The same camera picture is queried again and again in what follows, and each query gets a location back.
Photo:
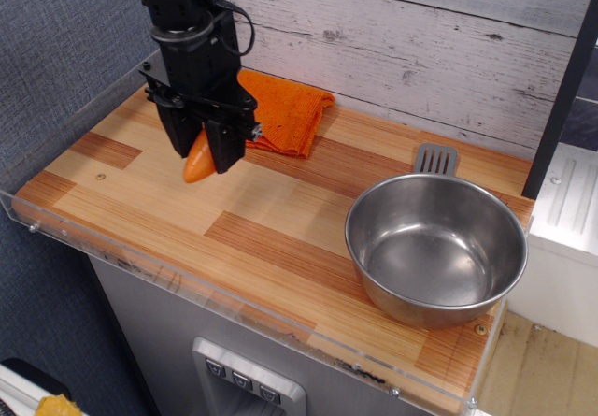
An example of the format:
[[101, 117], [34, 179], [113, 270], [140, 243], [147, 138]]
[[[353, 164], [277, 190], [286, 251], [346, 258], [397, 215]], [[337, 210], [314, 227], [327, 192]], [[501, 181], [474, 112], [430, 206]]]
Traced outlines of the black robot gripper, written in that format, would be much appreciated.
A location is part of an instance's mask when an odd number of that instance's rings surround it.
[[240, 86], [240, 49], [235, 32], [153, 32], [161, 61], [144, 69], [149, 100], [181, 158], [204, 129], [218, 174], [245, 155], [246, 140], [263, 133], [254, 121], [256, 100]]

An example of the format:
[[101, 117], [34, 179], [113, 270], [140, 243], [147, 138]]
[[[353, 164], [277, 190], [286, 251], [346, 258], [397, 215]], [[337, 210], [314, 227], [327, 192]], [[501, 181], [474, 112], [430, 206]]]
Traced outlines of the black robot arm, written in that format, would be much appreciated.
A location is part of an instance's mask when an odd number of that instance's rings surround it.
[[192, 145], [203, 137], [216, 172], [225, 173], [262, 134], [257, 100], [238, 80], [247, 52], [238, 46], [235, 15], [247, 13], [226, 0], [141, 2], [161, 54], [158, 64], [141, 69], [147, 97], [182, 158], [190, 160]]

